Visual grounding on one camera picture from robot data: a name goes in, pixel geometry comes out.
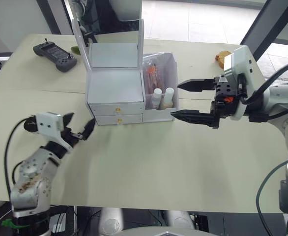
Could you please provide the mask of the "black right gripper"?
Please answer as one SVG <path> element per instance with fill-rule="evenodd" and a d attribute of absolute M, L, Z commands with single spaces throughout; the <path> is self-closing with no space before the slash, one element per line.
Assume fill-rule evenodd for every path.
<path fill-rule="evenodd" d="M 174 118 L 187 123 L 207 125 L 213 129 L 218 129 L 220 119 L 233 116 L 239 105 L 237 91 L 231 88 L 224 76 L 222 78 L 217 76 L 214 79 L 190 79 L 178 84 L 177 87 L 189 92 L 215 90 L 210 113 L 201 113 L 199 110 L 171 112 Z"/>

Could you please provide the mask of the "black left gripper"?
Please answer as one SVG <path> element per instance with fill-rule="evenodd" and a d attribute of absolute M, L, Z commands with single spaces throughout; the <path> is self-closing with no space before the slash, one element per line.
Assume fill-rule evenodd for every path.
<path fill-rule="evenodd" d="M 64 130 L 60 132 L 61 142 L 59 142 L 59 145 L 63 148 L 73 148 L 79 140 L 87 140 L 95 127 L 95 118 L 93 118 L 86 123 L 82 132 L 73 133 L 71 128 L 67 127 L 73 115 L 74 113 L 67 113 L 62 116 Z"/>

